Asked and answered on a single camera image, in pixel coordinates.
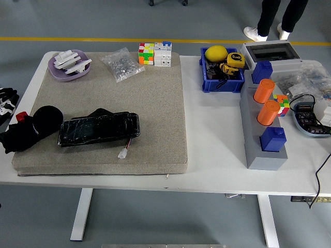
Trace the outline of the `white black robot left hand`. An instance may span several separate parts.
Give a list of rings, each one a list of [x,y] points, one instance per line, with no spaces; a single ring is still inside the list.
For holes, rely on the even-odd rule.
[[[1,122],[0,125],[13,115],[19,100],[17,90],[13,88],[1,88]]]

